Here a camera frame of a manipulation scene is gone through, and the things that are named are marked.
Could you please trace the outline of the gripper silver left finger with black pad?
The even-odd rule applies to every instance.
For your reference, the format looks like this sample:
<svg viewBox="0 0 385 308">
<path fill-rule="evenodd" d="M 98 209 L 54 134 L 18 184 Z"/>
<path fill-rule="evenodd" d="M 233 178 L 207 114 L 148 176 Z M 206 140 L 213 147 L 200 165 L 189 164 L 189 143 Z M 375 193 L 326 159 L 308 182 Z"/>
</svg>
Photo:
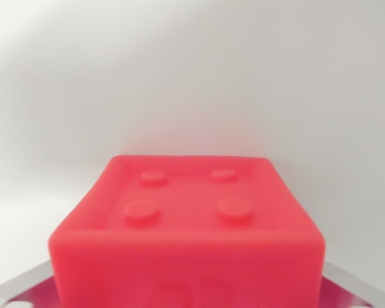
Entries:
<svg viewBox="0 0 385 308">
<path fill-rule="evenodd" d="M 0 307 L 61 307 L 50 261 L 0 284 Z"/>
</svg>

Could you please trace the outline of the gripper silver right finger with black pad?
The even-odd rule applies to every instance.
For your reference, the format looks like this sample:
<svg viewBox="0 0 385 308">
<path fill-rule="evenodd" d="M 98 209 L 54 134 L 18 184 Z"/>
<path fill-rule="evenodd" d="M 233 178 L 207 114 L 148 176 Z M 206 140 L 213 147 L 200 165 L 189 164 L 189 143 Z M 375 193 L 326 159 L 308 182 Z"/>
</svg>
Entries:
<svg viewBox="0 0 385 308">
<path fill-rule="evenodd" d="M 335 264 L 326 262 L 318 307 L 385 308 L 385 292 Z"/>
</svg>

